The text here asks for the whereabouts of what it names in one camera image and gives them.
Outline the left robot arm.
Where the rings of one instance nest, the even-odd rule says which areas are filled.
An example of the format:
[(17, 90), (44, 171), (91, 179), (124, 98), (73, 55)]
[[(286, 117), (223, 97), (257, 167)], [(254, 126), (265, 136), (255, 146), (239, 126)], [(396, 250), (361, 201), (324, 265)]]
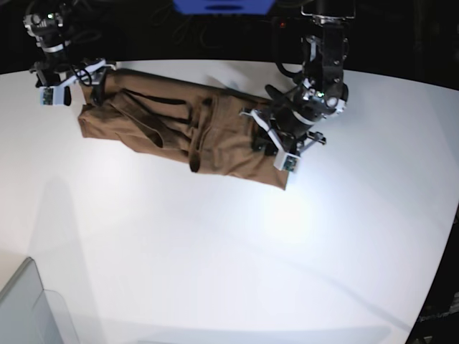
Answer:
[(354, 1), (283, 1), (299, 11), (305, 26), (301, 37), (303, 61), (297, 72), (287, 70), (280, 59), (281, 31), (285, 18), (275, 16), (272, 53), (278, 71), (294, 86), (282, 92), (272, 85), (265, 91), (271, 102), (264, 110), (244, 110), (257, 123), (252, 149), (267, 156), (289, 153), (299, 156), (312, 145), (326, 144), (324, 134), (313, 131), (322, 120), (342, 113), (349, 98), (344, 82), (344, 62), (349, 53), (347, 29), (355, 17)]

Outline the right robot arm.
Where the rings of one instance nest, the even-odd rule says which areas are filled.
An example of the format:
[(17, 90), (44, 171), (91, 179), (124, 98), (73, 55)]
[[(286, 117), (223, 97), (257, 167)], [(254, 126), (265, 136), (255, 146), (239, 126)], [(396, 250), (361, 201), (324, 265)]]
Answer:
[(24, 14), (23, 25), (44, 59), (29, 71), (37, 76), (41, 105), (69, 106), (70, 86), (80, 84), (91, 90), (90, 99), (101, 105), (105, 98), (105, 81), (116, 63), (105, 58), (77, 58), (76, 49), (102, 37), (93, 26), (96, 12), (89, 1), (32, 1)]

